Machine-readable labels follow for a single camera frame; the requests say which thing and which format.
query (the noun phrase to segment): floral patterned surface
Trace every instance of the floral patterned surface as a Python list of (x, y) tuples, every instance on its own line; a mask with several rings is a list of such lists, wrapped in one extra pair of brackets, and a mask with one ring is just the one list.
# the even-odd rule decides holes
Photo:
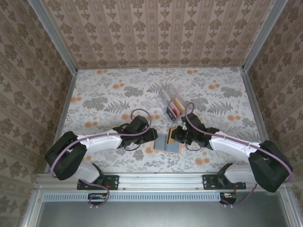
[[(171, 83), (185, 101), (195, 103), (195, 114), (206, 127), (215, 127), (240, 139), (258, 141), (257, 127), (242, 81), (240, 68), (165, 68), (80, 70), (63, 133), (101, 133), (130, 122), (133, 109), (152, 115), (152, 126), (167, 133), (170, 122), (154, 97)], [(221, 151), (189, 151), (180, 155), (154, 153), (150, 143), (136, 151), (110, 149), (85, 156), (105, 172), (206, 172), (227, 162), (242, 161)]]

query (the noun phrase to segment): patterned wallpaper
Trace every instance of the patterned wallpaper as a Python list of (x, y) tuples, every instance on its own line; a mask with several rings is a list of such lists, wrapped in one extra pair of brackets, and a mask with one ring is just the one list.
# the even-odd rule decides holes
[(78, 68), (241, 65), (274, 0), (42, 0)]
[(18, 226), (71, 80), (26, 0), (0, 1), (0, 226)]
[(289, 0), (249, 69), (270, 138), (294, 167), (303, 210), (303, 1)]

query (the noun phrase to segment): purple wire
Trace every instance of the purple wire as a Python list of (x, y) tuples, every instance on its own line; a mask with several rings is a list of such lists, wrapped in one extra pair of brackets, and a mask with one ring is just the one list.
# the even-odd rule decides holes
[(99, 138), (99, 137), (105, 137), (105, 136), (140, 136), (140, 135), (146, 133), (146, 132), (150, 129), (151, 125), (152, 125), (152, 118), (151, 118), (151, 115), (150, 115), (149, 112), (147, 112), (146, 110), (143, 110), (143, 109), (134, 109), (134, 110), (131, 112), (131, 120), (133, 119), (133, 113), (134, 113), (135, 111), (139, 111), (139, 110), (146, 112), (147, 115), (148, 115), (148, 117), (149, 117), (149, 120), (150, 120), (149, 126), (148, 126), (144, 131), (142, 131), (142, 132), (140, 132), (140, 133), (135, 133), (135, 134), (123, 134), (123, 133), (108, 133), (108, 134), (107, 134), (107, 133), (101, 133), (101, 134), (95, 134), (95, 135), (92, 135), (92, 136), (88, 136), (88, 137), (85, 137), (85, 138), (78, 139), (78, 140), (76, 140), (76, 141), (70, 143), (70, 144), (69, 144), (66, 148), (64, 148), (63, 151), (58, 155), (58, 157), (57, 157), (57, 158), (55, 159), (55, 161), (53, 162), (53, 165), (51, 166), (50, 175), (51, 175), (53, 178), (57, 178), (57, 177), (54, 175), (53, 170), (54, 170), (55, 166), (57, 165), (59, 159), (63, 156), (63, 154), (64, 154), (69, 148), (71, 148), (72, 146), (74, 146), (75, 144), (77, 144), (77, 143), (79, 143), (79, 142), (81, 142), (81, 141), (84, 141), (84, 140), (87, 140), (87, 139), (91, 140), (91, 139), (95, 139), (95, 138)]
[(203, 131), (203, 130), (197, 128), (196, 126), (194, 126), (193, 123), (190, 122), (190, 120), (188, 119), (188, 116), (187, 116), (187, 108), (188, 108), (189, 105), (192, 105), (192, 106), (193, 106), (193, 109), (192, 109), (192, 111), (191, 111), (190, 113), (192, 113), (192, 112), (194, 111), (195, 105), (194, 105), (192, 102), (188, 103), (188, 104), (186, 105), (186, 107), (185, 107), (185, 117), (186, 117), (186, 120), (188, 121), (188, 123), (189, 123), (195, 130), (197, 130), (197, 131), (199, 131), (199, 132), (201, 132), (201, 133), (204, 133), (204, 134), (206, 134), (206, 135), (209, 135), (209, 136), (216, 136), (216, 137), (220, 137), (220, 138), (223, 138), (223, 139), (226, 139), (226, 140), (234, 141), (234, 142), (236, 142), (236, 143), (239, 143), (239, 144), (242, 144), (242, 145), (245, 145), (245, 146), (250, 146), (251, 148), (257, 149), (257, 150), (259, 150), (259, 151), (265, 153), (266, 155), (272, 157), (273, 159), (275, 159), (275, 160), (277, 160), (279, 163), (281, 163), (281, 164), (285, 167), (285, 169), (288, 171), (288, 173), (289, 173), (289, 178), (288, 178), (288, 180), (284, 181), (284, 183), (289, 183), (289, 182), (292, 181), (292, 179), (293, 179), (293, 177), (294, 177), (294, 176), (293, 176), (293, 172), (292, 172), (291, 169), (288, 167), (288, 165), (287, 165), (284, 161), (282, 161), (281, 159), (279, 159), (277, 156), (275, 156), (275, 155), (269, 153), (268, 151), (266, 151), (266, 150), (264, 150), (264, 149), (262, 149), (262, 148), (259, 148), (259, 147), (255, 146), (255, 145), (252, 145), (252, 144), (250, 144), (250, 143), (243, 142), (243, 141), (241, 141), (241, 140), (238, 140), (238, 139), (232, 138), (232, 137), (228, 137), (228, 136), (223, 136), (223, 135), (219, 135), (219, 134), (212, 134), (212, 133)]
[[(99, 204), (98, 206), (103, 206), (107, 202), (107, 200), (109, 199), (109, 195), (110, 195), (110, 192), (109, 192), (108, 188), (106, 188), (106, 187), (104, 187), (102, 185), (99, 185), (99, 184), (89, 183), (89, 182), (87, 182), (85, 180), (81, 180), (81, 181), (83, 181), (85, 184), (87, 184), (89, 186), (95, 186), (95, 187), (102, 188), (102, 189), (106, 190), (107, 196), (106, 196), (105, 200), (101, 204)], [(89, 204), (90, 205), (92, 205), (91, 204), (91, 199), (94, 198), (94, 197), (97, 197), (97, 196), (99, 196), (99, 195), (91, 195), (91, 197), (89, 198)]]
[(254, 192), (255, 189), (257, 188), (257, 185), (258, 185), (258, 184), (255, 184), (255, 186), (254, 186), (253, 189), (250, 191), (250, 193), (249, 193), (242, 201), (240, 201), (240, 202), (238, 202), (238, 203), (229, 204), (228, 201), (223, 200), (223, 199), (221, 199), (221, 201), (225, 202), (227, 206), (233, 206), (233, 207), (234, 207), (234, 206), (238, 206), (238, 205), (244, 203), (244, 202), (253, 194), (253, 192)]

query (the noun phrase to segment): purple cable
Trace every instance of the purple cable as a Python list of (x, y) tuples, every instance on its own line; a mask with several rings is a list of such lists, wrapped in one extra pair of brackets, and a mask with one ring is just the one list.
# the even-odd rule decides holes
[(123, 133), (120, 133), (120, 134), (119, 134), (119, 133), (109, 133), (109, 134), (107, 134), (107, 133), (101, 133), (101, 134), (96, 134), (96, 135), (92, 135), (92, 136), (88, 136), (88, 137), (85, 137), (85, 138), (76, 140), (76, 141), (70, 143), (70, 144), (69, 144), (66, 148), (64, 148), (63, 151), (58, 155), (58, 157), (56, 158), (56, 160), (53, 162), (53, 165), (51, 166), (50, 175), (51, 175), (53, 178), (57, 178), (57, 177), (53, 174), (53, 170), (54, 170), (56, 164), (58, 163), (59, 159), (63, 156), (63, 154), (64, 154), (69, 148), (71, 148), (72, 146), (74, 146), (75, 144), (77, 144), (77, 143), (79, 143), (79, 142), (81, 142), (81, 141), (84, 141), (84, 140), (87, 140), (87, 139), (90, 140), (90, 139), (95, 139), (95, 138), (99, 138), (99, 137), (105, 137), (105, 136), (140, 136), (140, 135), (146, 133), (146, 132), (150, 129), (151, 125), (152, 125), (152, 118), (151, 118), (151, 115), (149, 114), (149, 112), (147, 112), (146, 110), (143, 110), (143, 109), (134, 109), (134, 110), (131, 112), (131, 120), (133, 119), (133, 113), (134, 113), (135, 111), (139, 111), (139, 110), (146, 112), (147, 115), (148, 115), (148, 117), (149, 117), (149, 120), (150, 120), (149, 126), (148, 126), (144, 131), (142, 131), (142, 132), (140, 132), (140, 133), (135, 133), (135, 134), (123, 134)]
[[(95, 186), (95, 187), (99, 187), (99, 188), (102, 188), (102, 189), (106, 190), (107, 196), (106, 196), (105, 200), (101, 204), (98, 205), (98, 206), (103, 206), (106, 203), (106, 201), (109, 199), (109, 195), (110, 195), (109, 189), (106, 188), (106, 187), (104, 187), (104, 186), (102, 186), (102, 185), (99, 185), (99, 184), (89, 183), (89, 182), (87, 182), (85, 180), (81, 180), (81, 181), (83, 181), (85, 184), (87, 184), (89, 186)], [(91, 197), (89, 198), (89, 204), (90, 205), (92, 205), (91, 204), (91, 199), (94, 198), (94, 197), (97, 197), (97, 196), (99, 196), (99, 195), (91, 195)]]
[(281, 163), (281, 164), (285, 167), (285, 169), (288, 171), (288, 173), (289, 173), (289, 178), (288, 178), (288, 180), (284, 181), (284, 183), (289, 183), (289, 182), (292, 181), (292, 179), (293, 179), (293, 177), (294, 177), (294, 176), (293, 176), (293, 172), (292, 172), (291, 169), (288, 167), (288, 165), (286, 165), (286, 163), (285, 163), (284, 161), (282, 161), (281, 159), (279, 159), (277, 156), (275, 156), (275, 155), (269, 153), (268, 151), (266, 151), (266, 150), (264, 150), (264, 149), (262, 149), (262, 148), (259, 148), (259, 147), (255, 146), (255, 145), (252, 145), (252, 144), (249, 144), (249, 143), (247, 143), (247, 142), (243, 142), (243, 141), (238, 140), (238, 139), (236, 139), (236, 138), (232, 138), (232, 137), (228, 137), (228, 136), (223, 136), (223, 135), (219, 135), (219, 134), (212, 134), (212, 133), (203, 131), (203, 130), (197, 128), (196, 126), (194, 126), (193, 123), (189, 121), (188, 116), (187, 116), (187, 108), (188, 108), (189, 105), (192, 105), (192, 106), (193, 106), (193, 109), (192, 109), (192, 111), (191, 111), (190, 113), (192, 113), (192, 112), (194, 111), (195, 105), (194, 105), (192, 102), (188, 103), (188, 104), (186, 105), (186, 107), (185, 107), (185, 117), (186, 117), (186, 120), (188, 121), (188, 123), (189, 123), (195, 130), (197, 130), (197, 131), (199, 131), (199, 132), (201, 132), (201, 133), (204, 133), (204, 134), (206, 134), (206, 135), (209, 135), (209, 136), (216, 136), (216, 137), (220, 137), (220, 138), (223, 138), (223, 139), (226, 139), (226, 140), (234, 141), (234, 142), (236, 142), (236, 143), (239, 143), (239, 144), (242, 144), (242, 145), (245, 145), (245, 146), (250, 146), (251, 148), (257, 149), (257, 150), (259, 150), (259, 151), (265, 153), (266, 155), (272, 157), (273, 159), (275, 159), (275, 160), (277, 160), (279, 163)]
[(221, 199), (221, 201), (225, 202), (227, 206), (233, 206), (233, 207), (234, 207), (234, 206), (238, 206), (238, 205), (244, 203), (244, 202), (253, 194), (253, 192), (254, 192), (255, 189), (257, 188), (257, 185), (258, 185), (258, 184), (255, 184), (255, 186), (254, 186), (253, 189), (250, 191), (250, 193), (249, 193), (242, 201), (240, 201), (240, 202), (238, 202), (238, 203), (229, 204), (228, 201), (225, 201), (225, 200), (223, 200), (223, 199)]

